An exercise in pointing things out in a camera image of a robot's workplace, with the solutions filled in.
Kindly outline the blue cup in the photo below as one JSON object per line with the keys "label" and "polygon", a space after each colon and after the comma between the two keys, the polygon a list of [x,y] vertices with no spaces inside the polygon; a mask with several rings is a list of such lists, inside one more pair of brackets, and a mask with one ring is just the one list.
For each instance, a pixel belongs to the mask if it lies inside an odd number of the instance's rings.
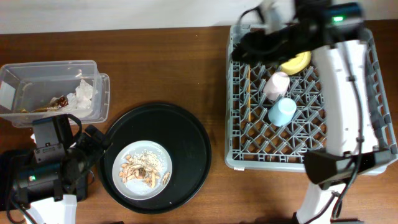
{"label": "blue cup", "polygon": [[289,124],[297,110],[297,105],[290,98],[281,98],[268,112],[269,121],[275,126]]}

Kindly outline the wooden chopstick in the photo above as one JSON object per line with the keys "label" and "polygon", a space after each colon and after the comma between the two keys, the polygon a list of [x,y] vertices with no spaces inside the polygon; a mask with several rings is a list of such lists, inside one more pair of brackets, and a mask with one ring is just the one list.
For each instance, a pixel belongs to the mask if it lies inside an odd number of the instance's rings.
{"label": "wooden chopstick", "polygon": [[248,81],[248,86],[246,88],[246,92],[247,92],[247,97],[248,97],[248,101],[247,101],[247,109],[249,111],[248,113],[248,121],[251,121],[251,96],[250,96],[250,91],[251,91],[251,67],[250,65],[248,65],[248,72],[246,75],[246,79]]}
{"label": "wooden chopstick", "polygon": [[247,88],[247,93],[248,93],[248,103],[247,107],[249,110],[248,114],[248,121],[251,122],[251,67],[248,65],[248,74],[247,74],[247,80],[248,80],[248,88]]}

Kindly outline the grey plate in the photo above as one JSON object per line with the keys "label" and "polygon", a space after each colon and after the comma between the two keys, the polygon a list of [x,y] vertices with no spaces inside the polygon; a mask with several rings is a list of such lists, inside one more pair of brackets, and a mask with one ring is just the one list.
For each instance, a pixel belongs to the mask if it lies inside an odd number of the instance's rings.
{"label": "grey plate", "polygon": [[115,185],[118,192],[123,195],[123,197],[132,200],[148,200],[160,194],[165,189],[165,187],[169,183],[169,180],[171,179],[172,174],[165,185],[158,183],[154,189],[143,183],[142,180],[132,180],[129,181],[127,184],[124,184],[122,182],[118,174],[121,170],[120,165],[124,162],[124,157],[127,154],[134,154],[135,152],[142,153],[145,150],[156,153],[161,159],[165,161],[165,170],[171,171],[171,173],[173,171],[171,157],[169,156],[166,149],[160,144],[153,141],[137,141],[127,145],[116,156],[113,162],[111,176],[113,184]]}

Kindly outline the food scraps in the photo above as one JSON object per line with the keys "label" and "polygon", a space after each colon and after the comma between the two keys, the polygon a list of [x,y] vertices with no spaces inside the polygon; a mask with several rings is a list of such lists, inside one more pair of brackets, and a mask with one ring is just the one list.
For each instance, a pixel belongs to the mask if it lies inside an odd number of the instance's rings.
{"label": "food scraps", "polygon": [[120,165],[118,176],[124,184],[132,180],[142,180],[154,189],[158,183],[165,185],[172,174],[171,171],[165,170],[164,162],[156,153],[147,150],[127,154]]}

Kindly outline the gold snack wrapper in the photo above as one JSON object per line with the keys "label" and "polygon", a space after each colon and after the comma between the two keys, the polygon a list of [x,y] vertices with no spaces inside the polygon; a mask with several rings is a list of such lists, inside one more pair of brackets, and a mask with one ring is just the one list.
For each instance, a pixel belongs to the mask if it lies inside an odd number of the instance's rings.
{"label": "gold snack wrapper", "polygon": [[31,111],[31,113],[57,111],[60,108],[63,108],[67,105],[68,105],[68,99],[65,96],[61,96],[59,98],[53,97],[47,105],[45,105],[39,109]]}

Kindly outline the pink cup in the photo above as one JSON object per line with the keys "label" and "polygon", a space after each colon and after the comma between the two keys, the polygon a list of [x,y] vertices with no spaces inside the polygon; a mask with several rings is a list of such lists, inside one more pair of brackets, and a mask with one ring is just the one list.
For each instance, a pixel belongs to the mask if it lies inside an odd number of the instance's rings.
{"label": "pink cup", "polygon": [[285,72],[275,72],[263,89],[263,93],[269,100],[275,101],[279,96],[284,96],[289,87],[290,78]]}

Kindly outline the yellow bowl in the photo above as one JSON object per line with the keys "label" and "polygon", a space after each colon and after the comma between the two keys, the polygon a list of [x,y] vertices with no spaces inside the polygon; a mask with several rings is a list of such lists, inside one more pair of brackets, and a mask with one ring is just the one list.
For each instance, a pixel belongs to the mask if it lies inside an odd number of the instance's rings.
{"label": "yellow bowl", "polygon": [[295,75],[296,73],[301,72],[310,64],[311,57],[312,56],[310,51],[299,53],[296,55],[296,57],[283,63],[280,66],[281,71],[286,73],[287,75]]}

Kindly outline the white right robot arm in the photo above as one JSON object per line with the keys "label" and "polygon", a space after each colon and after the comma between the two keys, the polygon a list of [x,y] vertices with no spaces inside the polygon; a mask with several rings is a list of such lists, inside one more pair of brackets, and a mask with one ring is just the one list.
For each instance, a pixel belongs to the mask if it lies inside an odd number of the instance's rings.
{"label": "white right robot arm", "polygon": [[309,185],[292,223],[337,221],[357,176],[397,160],[372,33],[356,2],[254,8],[227,44],[228,166],[295,171]]}

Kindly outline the white tissue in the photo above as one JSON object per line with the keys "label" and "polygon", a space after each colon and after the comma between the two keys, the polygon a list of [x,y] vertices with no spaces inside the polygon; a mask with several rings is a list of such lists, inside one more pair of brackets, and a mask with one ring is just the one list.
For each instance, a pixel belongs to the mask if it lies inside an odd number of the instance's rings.
{"label": "white tissue", "polygon": [[86,81],[81,80],[75,88],[74,93],[67,95],[67,105],[60,108],[60,111],[87,110],[91,106],[93,87]]}

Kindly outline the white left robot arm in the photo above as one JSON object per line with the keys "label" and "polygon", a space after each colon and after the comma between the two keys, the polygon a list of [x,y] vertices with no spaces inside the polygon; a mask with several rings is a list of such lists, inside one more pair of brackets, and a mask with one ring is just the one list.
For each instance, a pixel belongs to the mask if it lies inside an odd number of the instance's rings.
{"label": "white left robot arm", "polygon": [[27,223],[74,223],[81,183],[110,147],[93,125],[35,123],[36,148],[11,162],[8,202]]}

